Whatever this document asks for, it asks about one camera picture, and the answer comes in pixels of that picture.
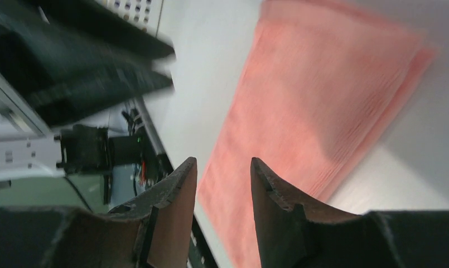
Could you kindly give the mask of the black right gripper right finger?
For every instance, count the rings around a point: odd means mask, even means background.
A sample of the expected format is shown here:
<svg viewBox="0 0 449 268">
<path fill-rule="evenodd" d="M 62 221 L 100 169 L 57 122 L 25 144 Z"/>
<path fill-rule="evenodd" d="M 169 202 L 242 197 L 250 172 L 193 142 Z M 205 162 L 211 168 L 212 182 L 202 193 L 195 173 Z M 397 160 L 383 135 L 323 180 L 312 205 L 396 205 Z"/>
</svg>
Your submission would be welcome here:
<svg viewBox="0 0 449 268">
<path fill-rule="evenodd" d="M 262 267 L 449 267 L 449 210 L 352 214 L 250 165 Z"/>
</svg>

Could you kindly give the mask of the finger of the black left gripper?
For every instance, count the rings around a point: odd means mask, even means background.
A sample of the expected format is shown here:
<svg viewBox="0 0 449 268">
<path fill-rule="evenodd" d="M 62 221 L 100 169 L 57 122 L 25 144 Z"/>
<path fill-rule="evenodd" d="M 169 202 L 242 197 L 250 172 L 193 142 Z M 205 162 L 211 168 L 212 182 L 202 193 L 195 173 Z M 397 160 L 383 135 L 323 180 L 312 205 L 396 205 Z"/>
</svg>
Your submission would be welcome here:
<svg viewBox="0 0 449 268">
<path fill-rule="evenodd" d="M 169 42 L 127 22 L 97 1 L 25 1 L 25 4 L 31 8 L 40 7 L 48 20 L 145 59 L 162 59 L 175 54 Z"/>
<path fill-rule="evenodd" d="M 100 63 L 92 65 L 85 55 L 60 55 L 54 65 L 40 61 L 49 54 L 36 55 L 21 47 L 23 70 L 33 80 L 26 87 L 24 100 L 49 127 L 74 123 L 102 110 L 135 97 L 141 97 L 173 85 L 168 76 L 152 70 L 155 59 L 175 53 L 166 46 L 152 49 L 151 59 L 129 63 Z"/>
</svg>

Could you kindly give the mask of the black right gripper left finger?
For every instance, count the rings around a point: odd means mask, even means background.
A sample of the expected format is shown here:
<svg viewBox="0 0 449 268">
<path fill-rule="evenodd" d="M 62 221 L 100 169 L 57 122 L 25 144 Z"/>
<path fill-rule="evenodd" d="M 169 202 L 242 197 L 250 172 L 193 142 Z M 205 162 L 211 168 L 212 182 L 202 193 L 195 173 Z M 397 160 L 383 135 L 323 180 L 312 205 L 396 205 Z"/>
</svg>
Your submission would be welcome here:
<svg viewBox="0 0 449 268">
<path fill-rule="evenodd" d="M 0 207 L 0 267 L 185 267 L 197 161 L 106 214 Z"/>
</svg>

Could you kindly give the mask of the pink towel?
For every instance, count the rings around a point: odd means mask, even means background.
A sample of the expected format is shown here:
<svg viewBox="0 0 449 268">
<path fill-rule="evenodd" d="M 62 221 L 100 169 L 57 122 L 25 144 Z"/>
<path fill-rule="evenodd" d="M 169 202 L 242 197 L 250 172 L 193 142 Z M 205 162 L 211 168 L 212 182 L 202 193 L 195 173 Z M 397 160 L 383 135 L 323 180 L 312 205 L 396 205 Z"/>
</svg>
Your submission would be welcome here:
<svg viewBox="0 0 449 268">
<path fill-rule="evenodd" d="M 234 267 L 260 265 L 250 163 L 325 201 L 411 97 L 436 49 L 341 1 L 264 1 L 198 199 Z"/>
</svg>

